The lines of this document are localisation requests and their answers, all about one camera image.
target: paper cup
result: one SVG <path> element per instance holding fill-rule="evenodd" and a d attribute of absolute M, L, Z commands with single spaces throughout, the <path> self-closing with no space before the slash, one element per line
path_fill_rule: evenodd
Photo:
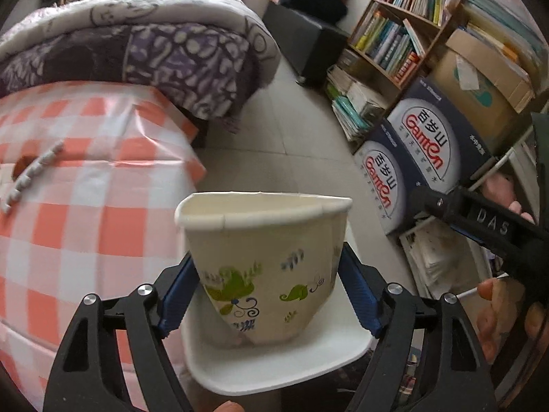
<path fill-rule="evenodd" d="M 302 331 L 336 282 L 350 198 L 194 193 L 175 213 L 221 317 L 254 344 Z"/>

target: white floor tile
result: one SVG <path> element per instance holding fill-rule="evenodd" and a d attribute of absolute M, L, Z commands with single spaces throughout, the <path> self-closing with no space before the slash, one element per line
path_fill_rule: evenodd
<path fill-rule="evenodd" d="M 234 134 L 221 124 L 212 122 L 208 131 L 207 147 L 285 153 L 268 89 L 259 90 L 246 102 L 242 109 L 240 128 Z"/>
<path fill-rule="evenodd" d="M 290 157 L 276 153 L 204 149 L 198 157 L 208 171 L 201 192 L 297 192 Z"/>
<path fill-rule="evenodd" d="M 353 199 L 349 222 L 362 263 L 376 267 L 387 282 L 399 282 L 415 293 L 416 286 L 406 258 L 395 240 L 387 238 L 381 229 L 359 169 L 352 162 L 290 158 L 299 192 Z"/>
<path fill-rule="evenodd" d="M 275 80 L 282 80 L 287 82 L 295 81 L 297 79 L 297 73 L 292 68 L 292 65 L 290 65 L 290 63 L 284 57 L 282 57 L 274 78 Z"/>
<path fill-rule="evenodd" d="M 350 159 L 348 142 L 326 97 L 286 80 L 275 80 L 267 91 L 288 155 Z"/>

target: pink checkered sheet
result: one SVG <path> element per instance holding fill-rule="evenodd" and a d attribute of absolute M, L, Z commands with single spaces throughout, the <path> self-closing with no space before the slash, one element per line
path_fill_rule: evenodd
<path fill-rule="evenodd" d="M 23 155 L 64 141 L 59 159 L 0 213 L 0 360 L 38 410 L 82 297 L 127 296 L 178 263 L 174 211 L 205 174 L 190 147 L 196 133 L 141 85 L 59 82 L 0 100 L 0 192 Z M 180 333 L 165 345 L 184 376 Z M 134 405 L 145 409 L 124 333 L 119 347 Z"/>

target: comforter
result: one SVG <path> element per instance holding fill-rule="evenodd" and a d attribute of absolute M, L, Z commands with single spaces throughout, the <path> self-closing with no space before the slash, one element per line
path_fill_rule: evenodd
<path fill-rule="evenodd" d="M 236 127 L 280 57 L 240 0 L 83 0 L 39 10 L 0 39 L 0 96 L 80 79 L 146 84 Z"/>

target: blue gripper pad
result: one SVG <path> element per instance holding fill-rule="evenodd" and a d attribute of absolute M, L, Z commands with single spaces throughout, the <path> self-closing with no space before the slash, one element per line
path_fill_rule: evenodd
<path fill-rule="evenodd" d="M 163 338 L 168 336 L 171 331 L 177 330 L 181 325 L 183 316 L 185 316 L 199 282 L 200 279 L 197 269 L 194 267 L 193 259 L 189 259 L 179 271 L 166 296 L 162 299 L 160 314 L 162 319 L 158 329 Z"/>
<path fill-rule="evenodd" d="M 364 279 L 360 266 L 358 257 L 345 243 L 339 259 L 339 277 L 360 325 L 378 338 L 383 329 L 379 320 L 378 299 Z"/>

